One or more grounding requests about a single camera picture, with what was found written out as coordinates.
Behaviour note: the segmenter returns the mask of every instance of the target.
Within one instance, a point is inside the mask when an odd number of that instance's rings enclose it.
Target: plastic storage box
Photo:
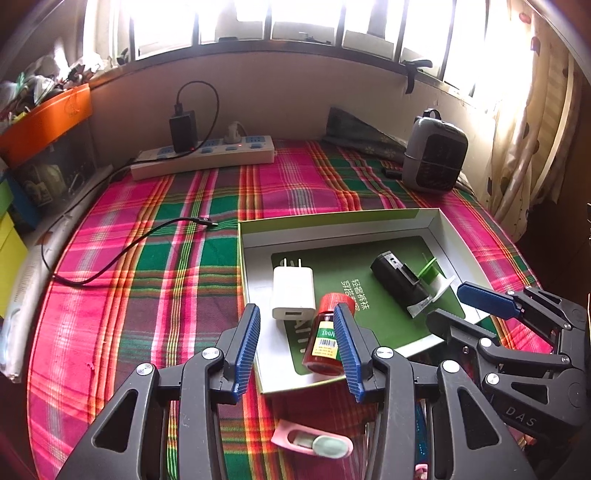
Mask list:
[[[0,136],[0,155],[42,214],[62,211],[95,173],[83,85],[42,103]]]

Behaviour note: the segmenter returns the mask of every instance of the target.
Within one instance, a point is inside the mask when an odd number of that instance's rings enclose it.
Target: blue gripper pad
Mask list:
[[[457,298],[462,303],[502,319],[519,318],[521,311],[513,298],[488,288],[464,282],[457,288]]]
[[[365,395],[365,387],[363,386],[363,379],[361,377],[361,361],[359,360],[359,355],[357,354],[349,328],[339,306],[335,307],[333,322],[336,343],[339,346],[340,361],[345,370],[349,392],[355,396],[357,403],[361,403]]]
[[[255,358],[256,345],[261,333],[261,311],[255,306],[251,313],[251,318],[242,338],[242,345],[238,350],[236,358],[236,377],[232,393],[238,401],[246,393],[248,379],[251,376],[252,363]]]

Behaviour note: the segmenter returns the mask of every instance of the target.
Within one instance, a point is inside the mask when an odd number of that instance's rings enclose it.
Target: clutter on shelf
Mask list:
[[[80,85],[107,68],[97,53],[68,65],[61,42],[54,51],[31,63],[13,81],[0,83],[0,135],[42,103]]]

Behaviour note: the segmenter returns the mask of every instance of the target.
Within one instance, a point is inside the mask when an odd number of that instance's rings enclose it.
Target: window frame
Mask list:
[[[383,57],[378,57],[371,53],[351,50],[348,48],[343,47],[343,37],[345,34],[345,18],[346,18],[346,2],[343,1],[339,23],[337,28],[335,29],[335,44],[334,45],[323,45],[323,44],[316,44],[316,43],[308,43],[304,41],[297,41],[297,40],[273,40],[271,38],[272,32],[272,23],[273,23],[273,15],[272,15],[272,7],[271,2],[269,2],[269,6],[267,8],[267,14],[264,19],[263,23],[263,39],[262,40],[235,40],[235,41],[224,41],[224,42],[217,42],[217,43],[208,43],[208,44],[200,44],[200,34],[199,34],[199,13],[195,14],[194,23],[193,23],[193,36],[192,36],[192,45],[190,47],[184,48],[177,48],[174,50],[169,50],[163,53],[158,53],[155,55],[151,55],[146,58],[137,58],[137,49],[135,47],[135,30],[134,30],[134,20],[133,18],[129,19],[128,24],[128,39],[129,39],[129,63],[119,66],[115,69],[112,69],[109,72],[99,76],[97,79],[93,79],[90,82],[90,86],[95,87],[99,85],[103,85],[106,82],[111,81],[114,78],[119,76],[125,75],[127,73],[131,73],[137,70],[141,70],[144,68],[148,68],[150,66],[160,65],[167,63],[169,61],[176,61],[182,59],[188,59],[191,57],[196,56],[206,56],[206,55],[217,55],[223,53],[247,53],[247,52],[287,52],[287,53],[306,53],[312,55],[320,55],[326,57],[333,57],[339,58],[343,60],[350,60],[355,61],[357,63],[363,63],[371,66],[375,66],[377,68],[381,68],[384,70],[389,70],[391,72],[399,73],[401,75],[406,75],[405,67],[400,63],[400,57],[402,53],[402,43],[404,41],[404,32],[406,27],[406,20],[408,14],[408,6],[411,0],[404,0],[403,8],[402,8],[402,18],[401,18],[401,25],[400,31],[398,34],[397,43],[394,48],[394,55],[392,59],[386,59]],[[486,34],[486,30],[488,27],[488,17],[489,17],[489,8],[490,8],[490,0],[481,0],[485,3],[485,27],[484,32]],[[432,87],[438,88],[462,101],[465,101],[468,104],[472,104],[472,96],[474,93],[475,87],[472,88],[470,92],[461,92],[459,89],[454,87],[453,85],[446,83],[443,78],[445,75],[447,61],[449,59],[450,53],[450,46],[452,43],[452,36],[453,36],[453,28],[455,24],[455,14],[456,14],[456,5],[457,0],[452,0],[452,19],[450,21],[448,35],[447,35],[447,43],[443,61],[441,63],[441,68],[437,77],[432,76],[427,73],[423,73],[419,71],[416,75],[416,80],[430,85]]]

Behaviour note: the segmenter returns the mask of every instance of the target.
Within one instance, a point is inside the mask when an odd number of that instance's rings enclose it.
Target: barcode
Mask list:
[[[336,348],[336,340],[331,340],[329,338],[321,338],[318,342],[319,346],[327,346],[330,348]]]

